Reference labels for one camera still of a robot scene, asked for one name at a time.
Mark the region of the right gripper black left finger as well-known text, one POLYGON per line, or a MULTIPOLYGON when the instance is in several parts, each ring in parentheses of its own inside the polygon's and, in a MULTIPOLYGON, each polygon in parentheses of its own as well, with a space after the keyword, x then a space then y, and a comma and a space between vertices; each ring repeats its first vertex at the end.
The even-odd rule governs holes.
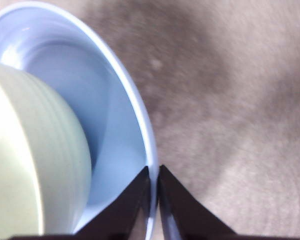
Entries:
POLYGON ((150 213, 150 177, 144 167, 107 208, 77 236, 145 236, 150 213))

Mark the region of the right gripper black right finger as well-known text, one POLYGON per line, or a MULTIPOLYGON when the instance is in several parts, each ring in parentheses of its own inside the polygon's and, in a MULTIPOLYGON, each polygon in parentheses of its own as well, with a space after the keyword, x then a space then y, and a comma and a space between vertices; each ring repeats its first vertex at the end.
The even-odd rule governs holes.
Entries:
POLYGON ((159 167, 157 187, 165 236, 236 234, 199 203, 165 165, 159 167))

